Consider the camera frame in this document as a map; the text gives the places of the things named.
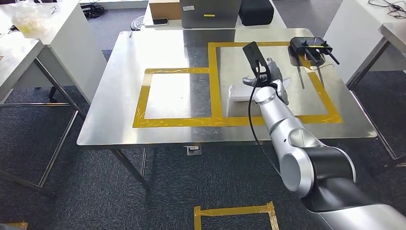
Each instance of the yellow tape rectangle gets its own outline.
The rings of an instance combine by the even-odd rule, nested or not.
[[[200,206],[193,209],[194,230],[202,229],[201,217],[220,217],[231,215],[246,215],[246,214],[259,214],[268,213],[272,230],[279,230],[278,221],[276,218],[275,208],[272,201],[262,206],[248,206],[248,207],[228,207],[201,210]]]
[[[248,126],[248,117],[223,117],[221,110],[220,87],[217,72],[216,49],[218,47],[242,47],[249,42],[211,42],[207,44],[209,67],[201,68],[169,68],[169,69],[146,69],[141,91],[138,98],[133,128],[143,127],[226,127],[226,126]],[[288,46],[289,42],[257,42],[258,46]],[[303,66],[310,65],[302,57],[300,61]],[[211,117],[196,118],[160,118],[145,119],[149,90],[153,74],[209,74],[210,87],[210,107]],[[325,115],[297,115],[303,123],[340,123],[342,119],[332,103],[330,97],[325,91],[323,85],[314,71],[307,73],[314,89],[317,92],[327,114]],[[252,123],[255,126],[263,125],[263,119],[260,116],[252,117]]]

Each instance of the stainless steel table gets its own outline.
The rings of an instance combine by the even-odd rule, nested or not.
[[[43,66],[40,60],[37,59],[38,54],[44,45],[38,39],[26,39],[20,33],[6,34],[0,37],[0,91],[8,92],[13,88],[13,85],[20,79],[24,72],[30,65],[36,65],[51,84],[65,97],[68,103],[0,103],[0,107],[58,107],[58,106],[72,106],[75,109],[68,126],[66,127],[55,151],[52,155],[49,164],[38,184],[33,184],[8,172],[0,170],[0,177],[9,180],[13,183],[32,189],[45,196],[53,197],[54,192],[44,189],[44,184],[48,178],[49,173],[54,165],[54,162],[62,149],[65,139],[70,131],[70,128],[75,121],[77,115],[83,119],[86,114],[80,110],[76,103],[69,97],[69,95],[62,89],[61,85]]]
[[[386,50],[386,48],[392,44],[396,49],[398,49],[402,54],[406,54],[406,23],[384,23],[379,31],[383,35],[383,38],[379,41],[378,45],[373,49],[367,59],[362,63],[360,68],[357,70],[357,73],[352,79],[347,83],[348,89],[351,91],[360,83],[364,76],[368,73],[371,67],[375,64],[378,58]],[[385,137],[379,131],[379,128],[372,121],[368,113],[365,113],[368,118],[371,120],[374,129],[378,134],[379,140],[383,143],[389,155],[393,159],[390,163],[385,165],[385,168],[392,168],[397,166],[400,163],[403,163],[406,160],[406,155],[397,157],[392,150],[391,146],[386,141]]]
[[[251,41],[258,43],[266,58],[276,61],[284,78],[292,78],[287,89],[289,107],[318,138],[376,136],[332,65],[320,68],[323,86],[315,67],[292,64],[289,41],[295,36],[312,36],[307,29],[139,31],[129,35],[121,32],[118,36],[80,132],[80,146],[118,151],[254,143],[248,103],[228,103],[227,99],[231,84],[252,76],[242,51]],[[252,113],[258,138],[269,141],[256,105]],[[121,161],[128,170],[136,171],[129,161]]]

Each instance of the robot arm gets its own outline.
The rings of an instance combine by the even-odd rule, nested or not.
[[[300,198],[308,212],[326,229],[406,229],[403,215],[389,205],[370,199],[356,186],[351,158],[343,150],[323,144],[293,115],[287,106],[284,88],[282,94],[278,89],[283,84],[273,84],[282,79],[274,76],[276,64],[265,65],[265,68],[268,79],[259,78],[260,70],[253,69],[259,82],[254,86],[266,85],[266,81],[270,85],[261,87],[254,99],[271,136],[286,188]],[[244,83],[252,85],[247,79]]]

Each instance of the white table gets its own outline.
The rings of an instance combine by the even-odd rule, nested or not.
[[[39,37],[44,48],[38,59],[61,85],[75,85],[91,103],[106,67],[106,59],[96,44],[78,1],[41,4],[45,8],[53,6],[56,6],[56,12],[51,16],[49,33]],[[6,32],[12,25],[11,11],[11,5],[0,6],[0,33]],[[45,86],[52,85],[36,65],[30,65],[14,88]],[[0,88],[0,99],[9,90]]]
[[[264,28],[273,28],[273,27],[279,27],[279,28],[286,28],[285,23],[282,20],[281,15],[279,12],[276,10],[275,5],[273,4],[272,0],[270,0],[273,8],[274,8],[274,13],[273,13],[273,20],[269,25],[255,25],[255,26],[244,26],[241,22],[240,17],[238,16],[237,18],[237,23],[236,23],[236,29],[264,29]],[[147,10],[145,11],[145,16],[144,16],[144,22],[145,21],[152,21],[152,15],[151,15],[151,10],[149,8],[149,4],[147,6]],[[182,27],[182,20],[169,20],[168,25],[166,26],[157,26],[157,27],[149,27],[149,28],[143,28],[143,29],[148,29],[148,30],[188,30],[184,29]],[[204,30],[208,28],[194,28],[192,30]]]
[[[380,0],[375,0],[374,3],[385,5]],[[387,8],[368,4],[368,0],[343,0],[324,39],[333,47],[334,56],[341,62],[335,68],[344,83],[350,84],[369,62],[367,59],[371,54],[384,45],[381,42],[383,35],[379,32],[384,23],[406,23],[406,20],[387,15],[388,12]],[[370,71],[405,69],[405,56],[389,45]]]

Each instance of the black cable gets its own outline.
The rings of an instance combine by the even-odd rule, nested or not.
[[[376,3],[372,3],[374,0],[368,0],[368,4],[372,5],[372,6],[378,6],[378,7],[383,7],[383,8],[388,8],[389,9],[389,16],[392,16],[396,19],[406,19],[406,11],[399,5],[397,5],[397,3],[402,2],[405,5],[406,8],[406,2],[405,1],[397,1],[394,3],[390,3],[387,0],[381,0],[383,2],[385,2],[387,5],[380,5],[380,4],[376,4]]]
[[[254,96],[254,92],[255,89],[257,88],[258,82],[260,82],[259,79],[259,74],[260,74],[260,66],[259,66],[259,62],[257,61],[257,66],[258,66],[258,73],[256,75],[256,82],[254,85],[254,88],[252,89],[252,93],[251,96],[249,97],[249,102],[248,102],[248,120],[249,120],[249,126],[251,127],[251,131],[252,131],[252,135],[254,136],[254,139],[257,143],[257,145],[259,146],[259,148],[262,150],[262,152],[265,154],[265,156],[268,158],[269,162],[271,163],[273,169],[279,174],[279,176],[281,176],[281,173],[279,172],[278,168],[276,168],[275,164],[273,163],[272,159],[266,154],[265,150],[262,148],[261,144],[259,143],[259,140],[257,138],[257,135],[255,134],[254,131],[254,126],[252,125],[252,121],[251,121],[251,101],[252,101],[252,97]]]

